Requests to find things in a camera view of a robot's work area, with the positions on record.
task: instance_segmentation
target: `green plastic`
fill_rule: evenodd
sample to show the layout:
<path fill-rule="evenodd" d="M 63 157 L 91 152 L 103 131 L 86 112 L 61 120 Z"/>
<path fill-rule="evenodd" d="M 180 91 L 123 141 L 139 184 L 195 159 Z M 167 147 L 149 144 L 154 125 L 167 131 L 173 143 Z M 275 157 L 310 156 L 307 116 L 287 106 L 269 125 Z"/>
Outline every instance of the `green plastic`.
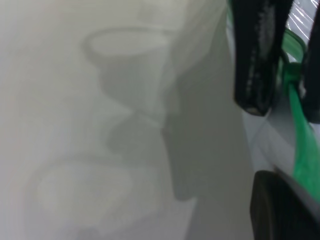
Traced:
<path fill-rule="evenodd" d="M 288 48 L 287 53 L 302 60 L 304 43 L 300 50 Z M 284 92 L 288 94 L 295 125 L 296 148 L 293 178 L 318 202 L 320 202 L 320 147 L 313 129 L 303 113 L 297 85 L 301 78 L 301 63 L 286 63 L 283 66 Z"/>

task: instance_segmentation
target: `green strap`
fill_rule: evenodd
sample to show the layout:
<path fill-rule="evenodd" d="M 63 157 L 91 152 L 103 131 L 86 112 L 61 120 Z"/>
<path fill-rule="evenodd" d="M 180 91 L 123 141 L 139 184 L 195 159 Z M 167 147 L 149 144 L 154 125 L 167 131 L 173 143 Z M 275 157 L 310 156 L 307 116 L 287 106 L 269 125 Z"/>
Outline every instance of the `green strap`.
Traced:
<path fill-rule="evenodd" d="M 320 147 L 313 129 L 306 121 L 295 87 L 300 80 L 301 64 L 288 63 L 284 66 L 283 72 L 296 134 L 293 177 L 320 202 Z"/>

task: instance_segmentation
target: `black object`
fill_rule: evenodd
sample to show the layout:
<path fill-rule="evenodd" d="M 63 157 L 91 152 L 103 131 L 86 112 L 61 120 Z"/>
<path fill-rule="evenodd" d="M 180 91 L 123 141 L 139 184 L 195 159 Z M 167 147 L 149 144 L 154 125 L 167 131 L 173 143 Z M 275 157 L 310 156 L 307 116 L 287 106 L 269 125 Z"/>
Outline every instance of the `black object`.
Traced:
<path fill-rule="evenodd" d="M 264 116 L 273 103 L 278 62 L 293 0 L 232 0 L 236 69 L 234 99 Z"/>
<path fill-rule="evenodd" d="M 276 173 L 254 176 L 250 215 L 255 240 L 319 240 L 320 226 Z"/>
<path fill-rule="evenodd" d="M 312 27 L 308 51 L 302 63 L 300 96 L 307 120 L 320 124 L 320 8 L 317 10 Z"/>

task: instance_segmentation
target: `white wall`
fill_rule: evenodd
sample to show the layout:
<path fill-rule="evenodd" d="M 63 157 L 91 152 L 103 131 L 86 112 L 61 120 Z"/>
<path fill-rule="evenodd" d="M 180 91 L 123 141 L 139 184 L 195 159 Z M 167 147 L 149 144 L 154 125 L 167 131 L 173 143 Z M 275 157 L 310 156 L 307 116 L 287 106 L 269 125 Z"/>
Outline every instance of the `white wall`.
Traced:
<path fill-rule="evenodd" d="M 252 238 L 224 1 L 0 5 L 2 239 Z"/>

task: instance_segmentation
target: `white surface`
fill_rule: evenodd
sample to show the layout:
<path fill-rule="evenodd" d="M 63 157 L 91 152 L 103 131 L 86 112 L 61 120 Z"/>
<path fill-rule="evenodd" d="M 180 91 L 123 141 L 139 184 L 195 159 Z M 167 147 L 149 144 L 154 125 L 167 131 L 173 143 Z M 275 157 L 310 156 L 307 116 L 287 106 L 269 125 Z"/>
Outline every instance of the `white surface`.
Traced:
<path fill-rule="evenodd" d="M 252 237 L 224 8 L 0 1 L 1 239 Z"/>

